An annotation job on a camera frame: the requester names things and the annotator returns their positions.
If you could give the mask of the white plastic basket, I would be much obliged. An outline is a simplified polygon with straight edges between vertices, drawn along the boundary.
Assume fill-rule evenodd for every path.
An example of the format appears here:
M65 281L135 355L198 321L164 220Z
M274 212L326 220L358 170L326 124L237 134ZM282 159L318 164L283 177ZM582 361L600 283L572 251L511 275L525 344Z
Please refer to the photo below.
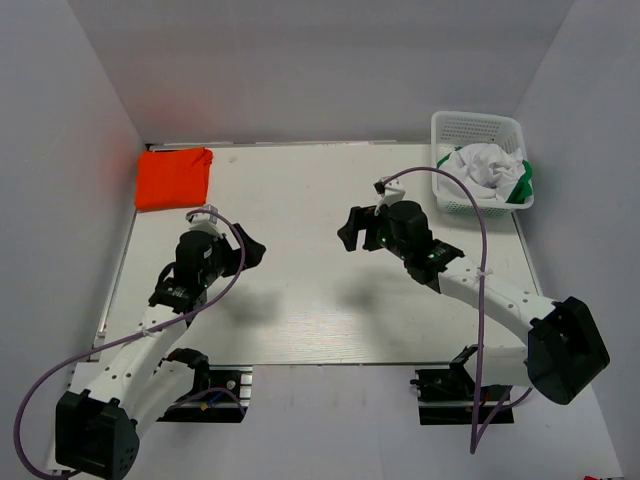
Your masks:
M431 117L431 160L456 177L432 176L438 207L470 213L468 190L486 217L501 217L534 203L533 168L520 124L513 118L439 111Z

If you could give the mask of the folded orange t shirt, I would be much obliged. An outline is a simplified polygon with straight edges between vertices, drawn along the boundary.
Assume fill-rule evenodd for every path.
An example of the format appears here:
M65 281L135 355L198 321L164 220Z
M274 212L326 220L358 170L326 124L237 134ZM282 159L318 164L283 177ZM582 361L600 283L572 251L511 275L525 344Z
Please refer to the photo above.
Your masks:
M137 161L134 205L157 211L204 205L214 154L204 147L143 152Z

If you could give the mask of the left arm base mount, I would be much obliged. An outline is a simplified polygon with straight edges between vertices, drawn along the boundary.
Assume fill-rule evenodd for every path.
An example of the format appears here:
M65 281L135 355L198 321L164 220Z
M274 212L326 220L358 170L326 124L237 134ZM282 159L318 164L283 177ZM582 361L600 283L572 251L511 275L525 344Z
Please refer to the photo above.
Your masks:
M158 421L163 423L239 424L248 412L253 367L213 366L201 370L193 388Z

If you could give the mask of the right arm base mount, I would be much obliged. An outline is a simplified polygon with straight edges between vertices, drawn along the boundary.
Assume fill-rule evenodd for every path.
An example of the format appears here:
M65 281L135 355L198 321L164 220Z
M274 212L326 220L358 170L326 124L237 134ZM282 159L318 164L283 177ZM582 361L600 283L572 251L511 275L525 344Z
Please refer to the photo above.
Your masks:
M410 380L418 400L418 413L422 426L461 426L471 425L474 387L471 380L460 379L449 368L420 369ZM506 387L493 385L481 388L480 412L478 423L486 421ZM514 415L509 405L510 397L493 418L493 424L513 424Z

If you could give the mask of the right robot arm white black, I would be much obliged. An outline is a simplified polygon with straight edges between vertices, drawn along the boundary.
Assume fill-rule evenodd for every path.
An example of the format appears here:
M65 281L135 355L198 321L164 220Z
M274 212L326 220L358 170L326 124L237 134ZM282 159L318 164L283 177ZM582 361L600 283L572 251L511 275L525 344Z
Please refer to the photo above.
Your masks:
M352 208L337 236L352 252L360 234L364 250L389 251L414 281L483 312L521 341L519 347L473 345L452 360L450 371L469 388L480 373L484 386L532 388L567 405L609 365L609 352L583 301L573 296L557 301L494 275L481 276L462 250L433 236L418 203Z

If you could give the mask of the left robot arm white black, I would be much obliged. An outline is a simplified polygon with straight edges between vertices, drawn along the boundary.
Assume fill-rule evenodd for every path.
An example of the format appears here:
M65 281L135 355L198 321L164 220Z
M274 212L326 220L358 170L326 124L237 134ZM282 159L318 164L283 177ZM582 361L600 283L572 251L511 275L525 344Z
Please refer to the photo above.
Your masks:
M215 280L256 267L266 252L239 224L233 227L241 241L237 249L210 222L182 234L134 338L81 392L67 392L58 401L58 464L101 479L124 478L148 428L178 399L194 393L208 358L175 342L205 305Z

